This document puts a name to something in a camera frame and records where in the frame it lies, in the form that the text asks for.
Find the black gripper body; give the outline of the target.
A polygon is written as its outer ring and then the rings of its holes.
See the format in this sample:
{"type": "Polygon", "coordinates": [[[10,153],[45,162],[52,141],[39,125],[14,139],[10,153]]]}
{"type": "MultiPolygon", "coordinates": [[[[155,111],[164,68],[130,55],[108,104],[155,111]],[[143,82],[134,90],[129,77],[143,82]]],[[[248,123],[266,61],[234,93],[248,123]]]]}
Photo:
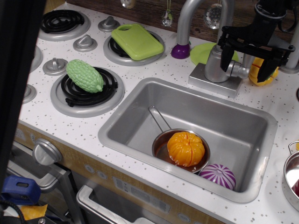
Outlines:
{"type": "Polygon", "coordinates": [[[245,27],[223,26],[218,45],[230,43],[235,51],[259,58],[281,57],[281,64],[286,64],[295,47],[274,34],[281,28],[281,21],[287,11],[270,13],[264,9],[256,9],[252,23],[245,27]]]}

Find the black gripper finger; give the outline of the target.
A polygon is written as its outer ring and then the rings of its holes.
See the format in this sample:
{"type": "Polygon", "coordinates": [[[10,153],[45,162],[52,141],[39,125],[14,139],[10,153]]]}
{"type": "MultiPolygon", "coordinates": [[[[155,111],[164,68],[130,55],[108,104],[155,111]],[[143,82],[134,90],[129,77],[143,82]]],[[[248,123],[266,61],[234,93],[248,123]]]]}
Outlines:
{"type": "Polygon", "coordinates": [[[266,81],[276,70],[276,68],[280,66],[280,64],[281,57],[278,56],[263,59],[263,62],[257,75],[257,82],[261,83],[266,81]]]}
{"type": "Polygon", "coordinates": [[[223,71],[227,71],[235,53],[235,49],[230,43],[225,43],[223,46],[221,46],[221,49],[221,68],[223,71]]]}

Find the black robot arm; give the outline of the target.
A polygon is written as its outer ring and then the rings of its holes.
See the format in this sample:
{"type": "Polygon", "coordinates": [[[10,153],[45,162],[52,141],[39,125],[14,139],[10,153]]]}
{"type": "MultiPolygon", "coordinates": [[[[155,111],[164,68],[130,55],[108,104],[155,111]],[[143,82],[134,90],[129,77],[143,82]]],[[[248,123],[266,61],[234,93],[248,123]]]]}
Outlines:
{"type": "Polygon", "coordinates": [[[255,17],[245,27],[224,26],[218,45],[222,49],[220,67],[227,71],[235,51],[263,59],[257,81],[264,82],[277,67],[286,65],[295,47],[274,34],[288,10],[297,12],[297,0],[260,0],[255,17]]]}

